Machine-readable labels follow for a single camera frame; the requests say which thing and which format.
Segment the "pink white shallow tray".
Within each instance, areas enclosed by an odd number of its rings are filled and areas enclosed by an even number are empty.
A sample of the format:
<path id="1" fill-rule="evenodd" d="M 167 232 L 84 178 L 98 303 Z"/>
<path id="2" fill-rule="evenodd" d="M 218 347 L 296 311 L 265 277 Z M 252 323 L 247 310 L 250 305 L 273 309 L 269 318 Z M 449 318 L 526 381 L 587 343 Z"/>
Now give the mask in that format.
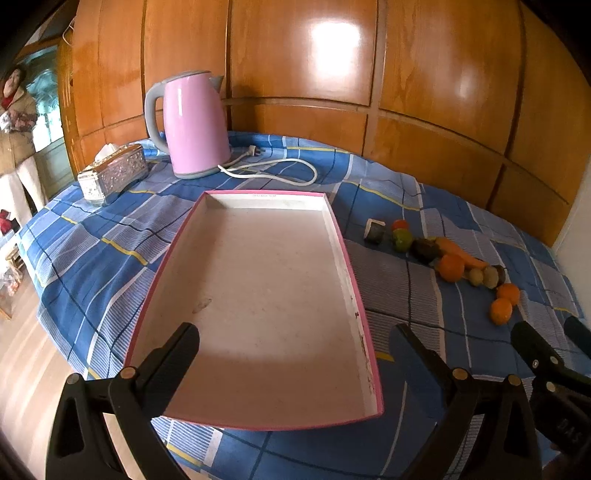
<path id="1" fill-rule="evenodd" d="M 280 431 L 384 411 L 360 290 L 322 193 L 203 193 L 158 267 L 126 363 L 185 322 L 199 350 L 168 417 Z"/>

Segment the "pink electric kettle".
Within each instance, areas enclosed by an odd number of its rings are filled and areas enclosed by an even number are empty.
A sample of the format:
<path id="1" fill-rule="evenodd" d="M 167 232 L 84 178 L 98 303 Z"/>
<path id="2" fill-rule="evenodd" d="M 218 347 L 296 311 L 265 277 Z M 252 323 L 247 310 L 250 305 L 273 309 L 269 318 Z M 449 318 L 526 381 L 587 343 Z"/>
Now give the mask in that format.
<path id="1" fill-rule="evenodd" d="M 222 81 L 209 71 L 186 72 L 153 84 L 145 95 L 147 133 L 169 155 L 178 178 L 211 175 L 230 160 Z"/>

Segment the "green apple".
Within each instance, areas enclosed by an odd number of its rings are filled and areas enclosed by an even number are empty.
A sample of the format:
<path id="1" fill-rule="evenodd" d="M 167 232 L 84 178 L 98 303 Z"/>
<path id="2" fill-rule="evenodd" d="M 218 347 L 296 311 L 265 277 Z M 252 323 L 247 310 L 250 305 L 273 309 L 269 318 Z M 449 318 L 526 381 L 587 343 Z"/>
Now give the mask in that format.
<path id="1" fill-rule="evenodd" d="M 415 238 L 412 232 L 405 228 L 397 228 L 393 231 L 394 248 L 401 253 L 406 253 L 412 246 Z"/>

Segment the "small yellow-green fruit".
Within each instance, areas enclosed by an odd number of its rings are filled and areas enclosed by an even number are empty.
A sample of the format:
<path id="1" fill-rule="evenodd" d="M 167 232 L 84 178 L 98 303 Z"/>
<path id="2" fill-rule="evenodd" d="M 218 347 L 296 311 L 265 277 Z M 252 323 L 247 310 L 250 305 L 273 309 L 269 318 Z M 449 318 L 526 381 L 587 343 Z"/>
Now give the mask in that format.
<path id="1" fill-rule="evenodd" d="M 484 282 L 484 272 L 482 269 L 472 268 L 467 274 L 467 279 L 474 287 L 480 287 Z"/>

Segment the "blue plaid tablecloth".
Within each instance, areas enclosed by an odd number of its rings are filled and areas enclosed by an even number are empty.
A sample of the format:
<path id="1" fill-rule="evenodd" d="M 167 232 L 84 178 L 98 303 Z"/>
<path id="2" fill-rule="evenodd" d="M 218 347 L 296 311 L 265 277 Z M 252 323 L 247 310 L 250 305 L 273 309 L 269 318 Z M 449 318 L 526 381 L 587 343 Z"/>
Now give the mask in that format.
<path id="1" fill-rule="evenodd" d="M 197 426 L 166 418 L 153 425 L 172 456 L 219 479 L 394 479 L 432 429 L 410 389 L 386 357 L 397 323 L 450 365 L 501 380 L 532 371 L 510 343 L 508 326 L 489 318 L 492 290 L 449 283 L 425 247 L 407 253 L 391 236 L 370 245 L 370 219 L 407 222 L 417 238 L 446 237 L 470 255 L 503 269 L 520 291 L 514 321 L 525 320 L 581 374 L 589 358 L 563 325 L 583 310 L 551 250 L 494 214 L 355 154 L 300 138 L 233 132 L 233 152 L 256 147 L 270 179 L 217 173 L 176 178 L 150 141 L 142 148 L 148 176 L 113 203 L 94 207 L 70 185 L 18 234 L 19 250 L 40 297 L 38 317 L 68 363 L 88 378 L 118 371 L 161 259 L 192 204 L 207 190 L 272 190 L 277 175 L 308 180 L 325 193 L 346 240 L 378 355 L 385 410 L 374 420 L 324 430 L 264 433 Z"/>

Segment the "small red tomato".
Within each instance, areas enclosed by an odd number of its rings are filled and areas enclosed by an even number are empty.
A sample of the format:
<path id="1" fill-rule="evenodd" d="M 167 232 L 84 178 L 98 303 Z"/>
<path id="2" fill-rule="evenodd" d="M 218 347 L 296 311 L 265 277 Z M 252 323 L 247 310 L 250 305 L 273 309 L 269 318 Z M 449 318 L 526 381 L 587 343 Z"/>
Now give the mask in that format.
<path id="1" fill-rule="evenodd" d="M 399 230 L 399 229 L 409 230 L 410 229 L 409 223 L 404 219 L 395 220 L 392 224 L 392 230 L 395 231 L 395 230 Z"/>

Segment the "dark brown mangosteen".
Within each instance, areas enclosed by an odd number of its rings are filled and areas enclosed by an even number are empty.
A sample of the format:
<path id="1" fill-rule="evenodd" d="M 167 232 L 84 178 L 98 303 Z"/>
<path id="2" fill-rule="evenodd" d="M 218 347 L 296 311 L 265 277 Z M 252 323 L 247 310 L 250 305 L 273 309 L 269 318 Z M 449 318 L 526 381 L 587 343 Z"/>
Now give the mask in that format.
<path id="1" fill-rule="evenodd" d="M 426 266 L 431 265 L 442 256 L 442 252 L 435 241 L 426 238 L 415 238 L 408 254 L 416 262 Z"/>

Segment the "small tangerine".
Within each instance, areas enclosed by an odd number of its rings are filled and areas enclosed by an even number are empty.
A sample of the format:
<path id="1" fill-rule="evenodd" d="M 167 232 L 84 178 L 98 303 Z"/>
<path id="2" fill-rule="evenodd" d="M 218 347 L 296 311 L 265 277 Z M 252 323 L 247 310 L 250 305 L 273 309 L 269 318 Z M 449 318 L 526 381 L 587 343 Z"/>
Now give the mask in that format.
<path id="1" fill-rule="evenodd" d="M 497 326 L 506 325 L 513 314 L 513 305 L 507 298 L 495 299 L 489 309 L 489 318 Z"/>
<path id="2" fill-rule="evenodd" d="M 503 283 L 497 287 L 497 298 L 504 298 L 508 300 L 512 306 L 517 306 L 520 303 L 521 291 L 519 287 L 513 283 Z"/>

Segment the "orange carrot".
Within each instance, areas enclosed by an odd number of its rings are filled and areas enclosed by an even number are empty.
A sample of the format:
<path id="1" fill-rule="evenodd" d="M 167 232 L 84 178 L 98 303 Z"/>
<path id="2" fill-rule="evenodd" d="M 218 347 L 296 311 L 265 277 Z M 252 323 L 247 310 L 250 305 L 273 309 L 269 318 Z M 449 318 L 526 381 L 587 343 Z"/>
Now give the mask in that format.
<path id="1" fill-rule="evenodd" d="M 484 270 L 489 266 L 487 262 L 472 256 L 454 241 L 446 237 L 436 237 L 435 243 L 443 254 L 456 255 L 460 257 L 464 261 L 465 268 L 468 270 Z"/>

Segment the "red object on floor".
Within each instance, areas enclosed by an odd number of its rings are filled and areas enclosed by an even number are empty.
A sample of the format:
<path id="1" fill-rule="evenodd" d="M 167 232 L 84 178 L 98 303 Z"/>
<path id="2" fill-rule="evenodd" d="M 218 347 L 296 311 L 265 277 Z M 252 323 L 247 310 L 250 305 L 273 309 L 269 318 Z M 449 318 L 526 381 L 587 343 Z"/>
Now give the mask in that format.
<path id="1" fill-rule="evenodd" d="M 2 236 L 6 236 L 8 233 L 16 233 L 20 229 L 20 224 L 16 219 L 11 219 L 8 211 L 0 210 L 0 231 Z"/>

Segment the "wooden wall cabinet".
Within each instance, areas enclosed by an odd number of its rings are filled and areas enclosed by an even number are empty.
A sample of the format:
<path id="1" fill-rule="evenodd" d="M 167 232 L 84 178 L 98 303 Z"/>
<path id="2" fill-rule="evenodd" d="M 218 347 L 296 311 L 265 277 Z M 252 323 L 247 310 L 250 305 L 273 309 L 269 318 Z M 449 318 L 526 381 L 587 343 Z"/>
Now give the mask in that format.
<path id="1" fill-rule="evenodd" d="M 145 136 L 153 84 L 208 70 L 231 130 L 360 154 L 551 247 L 581 222 L 590 86 L 523 1 L 82 1 L 57 61 L 74 170 Z"/>

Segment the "silver ornate tissue box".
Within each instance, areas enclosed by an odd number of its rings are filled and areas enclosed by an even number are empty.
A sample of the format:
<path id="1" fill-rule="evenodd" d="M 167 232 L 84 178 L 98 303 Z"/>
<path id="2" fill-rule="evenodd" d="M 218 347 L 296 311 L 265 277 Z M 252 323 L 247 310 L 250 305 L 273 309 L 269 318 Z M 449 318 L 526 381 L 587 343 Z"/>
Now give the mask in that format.
<path id="1" fill-rule="evenodd" d="M 108 143 L 99 150 L 94 161 L 77 175 L 77 181 L 87 202 L 104 206 L 147 173 L 148 166 L 140 145 Z"/>

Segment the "large orange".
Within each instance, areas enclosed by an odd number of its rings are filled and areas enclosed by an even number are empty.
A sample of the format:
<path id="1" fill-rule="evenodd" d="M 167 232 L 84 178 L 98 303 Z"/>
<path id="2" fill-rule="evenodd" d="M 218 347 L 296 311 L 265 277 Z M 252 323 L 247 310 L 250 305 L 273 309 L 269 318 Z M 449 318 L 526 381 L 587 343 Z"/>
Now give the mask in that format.
<path id="1" fill-rule="evenodd" d="M 446 282 L 457 283 L 464 275 L 465 262 L 460 256 L 447 253 L 439 259 L 437 271 Z"/>

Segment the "person in brown coat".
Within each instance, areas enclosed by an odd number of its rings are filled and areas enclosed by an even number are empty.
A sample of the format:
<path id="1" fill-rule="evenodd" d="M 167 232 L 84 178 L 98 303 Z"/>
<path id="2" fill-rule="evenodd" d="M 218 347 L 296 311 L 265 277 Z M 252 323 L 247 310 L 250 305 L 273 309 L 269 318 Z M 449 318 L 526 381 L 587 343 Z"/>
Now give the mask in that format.
<path id="1" fill-rule="evenodd" d="M 26 90 L 26 71 L 16 65 L 1 84 L 1 208 L 23 226 L 47 203 L 34 155 L 33 128 L 37 122 L 34 98 Z"/>

